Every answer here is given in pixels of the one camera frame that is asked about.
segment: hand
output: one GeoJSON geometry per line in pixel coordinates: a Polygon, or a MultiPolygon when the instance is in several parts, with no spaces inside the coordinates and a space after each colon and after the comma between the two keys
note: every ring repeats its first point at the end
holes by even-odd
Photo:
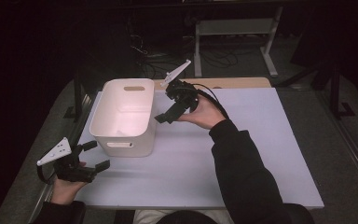
{"type": "Polygon", "coordinates": [[[53,195],[51,196],[50,202],[56,204],[71,204],[77,192],[87,184],[86,182],[70,182],[57,178],[54,181],[53,195]]]}
{"type": "Polygon", "coordinates": [[[218,122],[226,119],[220,110],[207,98],[199,95],[199,105],[189,114],[183,114],[177,121],[188,121],[204,129],[212,129],[218,122]]]}

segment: dark background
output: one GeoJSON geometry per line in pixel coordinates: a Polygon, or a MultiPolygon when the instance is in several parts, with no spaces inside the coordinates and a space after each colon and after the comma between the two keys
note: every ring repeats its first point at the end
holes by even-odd
{"type": "MultiPolygon", "coordinates": [[[[136,19],[144,23],[134,27],[150,44],[172,46],[161,38],[173,36],[169,39],[180,44],[181,35],[191,30],[185,24],[182,29],[167,26],[182,24],[181,16],[162,21],[142,13],[136,19]],[[148,26],[147,20],[156,25],[148,26]],[[170,31],[150,33],[158,28],[170,31]]],[[[0,205],[56,97],[75,72],[80,71],[88,92],[106,80],[139,74],[140,56],[129,48],[127,24],[127,12],[65,12],[56,10],[54,1],[0,0],[0,205]]],[[[299,35],[304,29],[293,62],[311,66],[333,54],[341,73],[358,88],[358,1],[286,8],[280,33],[299,35]]]]}

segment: person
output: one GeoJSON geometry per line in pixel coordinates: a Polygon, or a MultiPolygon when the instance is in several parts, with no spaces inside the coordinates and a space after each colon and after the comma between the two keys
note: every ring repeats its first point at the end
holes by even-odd
{"type": "MultiPolygon", "coordinates": [[[[239,131],[232,120],[226,119],[214,104],[201,95],[196,110],[182,115],[177,121],[191,122],[210,130],[219,188],[234,223],[292,223],[275,179],[264,166],[248,131],[239,131]]],[[[84,185],[85,183],[56,180],[51,201],[44,203],[35,223],[47,223],[47,217],[59,219],[48,223],[68,223],[69,220],[64,219],[62,214],[71,213],[71,203],[84,185]]],[[[304,210],[307,219],[313,223],[305,208],[302,212],[304,210]]],[[[178,211],[163,217],[157,223],[215,222],[198,212],[178,211]]]]}

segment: white board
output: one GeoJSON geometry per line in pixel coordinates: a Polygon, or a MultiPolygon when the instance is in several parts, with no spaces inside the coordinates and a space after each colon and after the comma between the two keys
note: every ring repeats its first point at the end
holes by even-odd
{"type": "MultiPolygon", "coordinates": [[[[265,166],[277,181],[285,203],[309,209],[324,207],[290,124],[273,88],[213,90],[239,130],[248,130],[265,166]]],[[[156,91],[158,113],[173,104],[156,91]]],[[[79,144],[95,140],[90,134],[91,110],[79,144]]],[[[145,158],[108,157],[101,147],[82,152],[93,167],[110,160],[111,167],[76,196],[90,206],[132,209],[224,208],[217,184],[208,130],[187,122],[158,124],[155,147],[145,158]]]]}

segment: black sleeve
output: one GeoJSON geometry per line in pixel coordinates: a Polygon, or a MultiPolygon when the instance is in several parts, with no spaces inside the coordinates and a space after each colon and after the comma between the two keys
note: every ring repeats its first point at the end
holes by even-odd
{"type": "Polygon", "coordinates": [[[226,119],[210,130],[217,180],[226,208],[237,224],[291,223],[274,177],[264,167],[247,131],[226,119]]]}
{"type": "Polygon", "coordinates": [[[33,224],[68,224],[81,223],[86,205],[82,202],[73,201],[70,205],[60,205],[56,203],[44,202],[42,210],[33,224]]]}

